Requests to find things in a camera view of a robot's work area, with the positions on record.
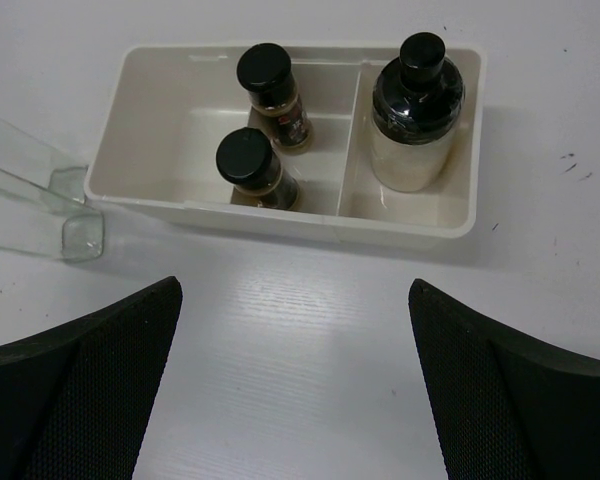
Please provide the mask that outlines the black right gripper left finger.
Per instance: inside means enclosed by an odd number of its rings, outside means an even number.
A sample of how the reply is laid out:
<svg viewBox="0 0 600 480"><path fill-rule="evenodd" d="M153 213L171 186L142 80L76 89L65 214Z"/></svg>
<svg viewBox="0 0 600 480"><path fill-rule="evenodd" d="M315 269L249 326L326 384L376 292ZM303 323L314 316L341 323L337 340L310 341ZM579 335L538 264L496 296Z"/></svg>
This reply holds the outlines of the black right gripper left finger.
<svg viewBox="0 0 600 480"><path fill-rule="evenodd" d="M183 294L175 277L0 345L0 479L130 479Z"/></svg>

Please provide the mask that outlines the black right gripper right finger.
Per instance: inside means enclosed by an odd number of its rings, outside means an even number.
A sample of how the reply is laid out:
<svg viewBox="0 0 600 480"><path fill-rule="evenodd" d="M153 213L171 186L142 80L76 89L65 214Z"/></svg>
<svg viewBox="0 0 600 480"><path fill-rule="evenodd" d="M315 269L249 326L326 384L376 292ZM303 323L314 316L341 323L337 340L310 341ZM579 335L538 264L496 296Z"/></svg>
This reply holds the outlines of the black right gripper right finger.
<svg viewBox="0 0 600 480"><path fill-rule="evenodd" d="M417 279L411 325L450 479L600 479L600 360Z"/></svg>

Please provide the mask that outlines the glass oil bottle gold spout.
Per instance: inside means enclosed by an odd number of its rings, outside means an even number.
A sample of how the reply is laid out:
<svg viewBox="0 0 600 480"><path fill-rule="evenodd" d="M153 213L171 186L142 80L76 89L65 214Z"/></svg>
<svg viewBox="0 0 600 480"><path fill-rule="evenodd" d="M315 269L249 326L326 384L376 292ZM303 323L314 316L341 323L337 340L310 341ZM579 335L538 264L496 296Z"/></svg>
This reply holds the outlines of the glass oil bottle gold spout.
<svg viewBox="0 0 600 480"><path fill-rule="evenodd" d="M0 169L0 250L76 263L104 239L101 212Z"/></svg>

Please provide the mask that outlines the spice jar black lid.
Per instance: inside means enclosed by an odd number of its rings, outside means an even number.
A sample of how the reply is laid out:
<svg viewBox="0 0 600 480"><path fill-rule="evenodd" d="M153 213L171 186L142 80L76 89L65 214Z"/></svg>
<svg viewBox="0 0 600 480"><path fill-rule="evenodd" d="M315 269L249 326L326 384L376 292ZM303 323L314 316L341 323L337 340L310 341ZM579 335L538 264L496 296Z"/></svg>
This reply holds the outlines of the spice jar black lid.
<svg viewBox="0 0 600 480"><path fill-rule="evenodd" d="M288 52L275 43L256 44L239 58L236 76L274 146L294 154L306 149L313 128Z"/></svg>
<svg viewBox="0 0 600 480"><path fill-rule="evenodd" d="M298 182L260 129L244 127L229 133L220 142L215 159L223 179L259 206L292 210L298 202Z"/></svg>

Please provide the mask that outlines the black top white condiment bottle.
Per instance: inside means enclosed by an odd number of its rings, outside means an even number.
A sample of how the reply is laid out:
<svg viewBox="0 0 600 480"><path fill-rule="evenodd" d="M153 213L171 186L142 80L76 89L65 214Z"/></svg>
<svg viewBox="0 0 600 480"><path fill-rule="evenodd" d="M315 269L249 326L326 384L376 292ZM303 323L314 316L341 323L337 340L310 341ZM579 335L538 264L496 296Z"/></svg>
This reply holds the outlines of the black top white condiment bottle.
<svg viewBox="0 0 600 480"><path fill-rule="evenodd" d="M465 84L441 37L406 38L372 90L372 169L386 187L412 193L441 173L465 99Z"/></svg>

